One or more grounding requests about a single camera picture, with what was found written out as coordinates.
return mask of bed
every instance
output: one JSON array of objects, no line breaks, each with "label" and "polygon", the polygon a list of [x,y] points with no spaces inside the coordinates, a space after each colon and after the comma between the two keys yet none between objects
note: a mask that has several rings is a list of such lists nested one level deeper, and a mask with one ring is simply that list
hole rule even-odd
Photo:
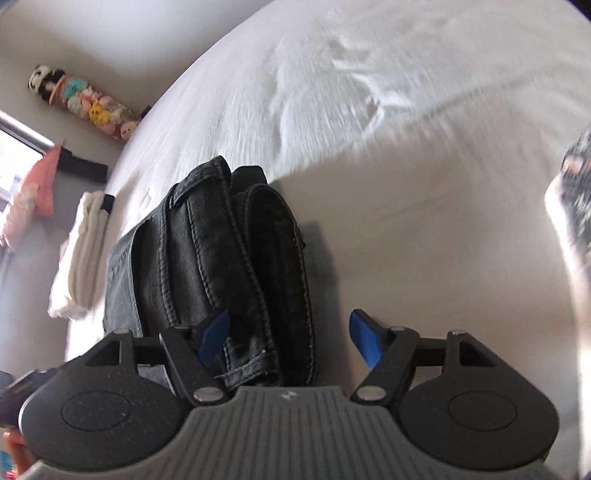
[{"label": "bed", "polygon": [[71,323],[67,357],[103,335],[110,247],[220,154],[261,165],[300,224],[320,384],[351,392],[368,371],[348,341],[353,308],[424,336],[465,328],[556,405],[550,467],[588,471],[589,289],[544,196],[591,120],[589,44],[591,25],[561,0],[269,4],[125,147],[95,306]]}]

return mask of ribbed plastic surface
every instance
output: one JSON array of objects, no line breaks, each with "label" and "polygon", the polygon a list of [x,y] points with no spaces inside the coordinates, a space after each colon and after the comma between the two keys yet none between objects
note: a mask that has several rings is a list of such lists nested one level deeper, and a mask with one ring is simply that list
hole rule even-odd
[{"label": "ribbed plastic surface", "polygon": [[227,404],[193,410],[170,444],[134,466],[81,473],[39,462],[26,478],[558,480],[541,463],[496,473],[444,465],[417,450],[386,409],[351,403],[336,387],[243,387]]}]

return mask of pink pillow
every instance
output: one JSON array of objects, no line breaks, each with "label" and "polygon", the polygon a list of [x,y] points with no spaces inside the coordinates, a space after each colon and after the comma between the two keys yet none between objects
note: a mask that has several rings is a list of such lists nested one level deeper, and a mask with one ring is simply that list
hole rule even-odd
[{"label": "pink pillow", "polygon": [[53,215],[53,180],[56,177],[60,154],[61,145],[56,145],[31,167],[19,186],[20,190],[27,190],[27,187],[33,184],[38,186],[35,213],[42,217]]},{"label": "pink pillow", "polygon": [[11,198],[10,203],[2,214],[2,229],[0,230],[0,244],[11,251],[15,251],[21,243],[23,234],[35,210],[35,200],[39,192],[39,185],[30,183],[20,185],[18,192]]}]

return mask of stack of plush toys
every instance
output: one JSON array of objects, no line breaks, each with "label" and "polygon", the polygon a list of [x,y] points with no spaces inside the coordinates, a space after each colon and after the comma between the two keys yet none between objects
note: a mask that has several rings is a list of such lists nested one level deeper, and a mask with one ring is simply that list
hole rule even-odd
[{"label": "stack of plush toys", "polygon": [[69,110],[115,138],[127,140],[140,121],[140,117],[125,105],[100,92],[86,80],[66,75],[61,69],[37,65],[28,87],[49,105]]}]

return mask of window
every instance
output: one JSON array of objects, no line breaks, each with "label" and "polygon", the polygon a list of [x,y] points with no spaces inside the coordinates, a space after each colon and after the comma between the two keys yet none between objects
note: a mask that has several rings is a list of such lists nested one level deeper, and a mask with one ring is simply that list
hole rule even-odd
[{"label": "window", "polygon": [[18,183],[53,143],[0,111],[0,212]]},{"label": "window", "polygon": [[0,198],[8,201],[18,182],[41,158],[41,154],[0,131]]}]

